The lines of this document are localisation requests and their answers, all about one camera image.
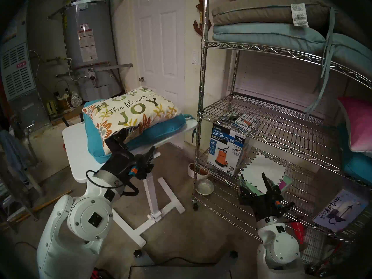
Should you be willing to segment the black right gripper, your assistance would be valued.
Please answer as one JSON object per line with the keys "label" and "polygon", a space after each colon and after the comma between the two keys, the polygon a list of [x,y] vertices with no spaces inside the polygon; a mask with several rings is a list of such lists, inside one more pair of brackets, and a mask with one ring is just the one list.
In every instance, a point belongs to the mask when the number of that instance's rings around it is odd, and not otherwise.
{"label": "black right gripper", "polygon": [[264,172],[261,176],[266,188],[265,194],[252,194],[244,185],[239,185],[238,189],[239,204],[249,206],[253,210],[256,222],[268,217],[280,218],[284,214],[281,191],[276,189],[276,184],[267,178]]}

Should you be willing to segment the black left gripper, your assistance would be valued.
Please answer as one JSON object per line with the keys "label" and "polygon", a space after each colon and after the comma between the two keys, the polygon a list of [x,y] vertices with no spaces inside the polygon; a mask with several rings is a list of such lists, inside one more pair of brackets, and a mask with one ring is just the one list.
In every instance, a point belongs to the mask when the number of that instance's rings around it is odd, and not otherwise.
{"label": "black left gripper", "polygon": [[130,151],[139,148],[139,136],[125,143],[127,136],[127,130],[123,128],[104,141],[111,151],[111,157],[101,167],[101,179],[105,183],[114,183],[116,180],[119,183],[130,183],[129,172],[134,165],[134,155]]}

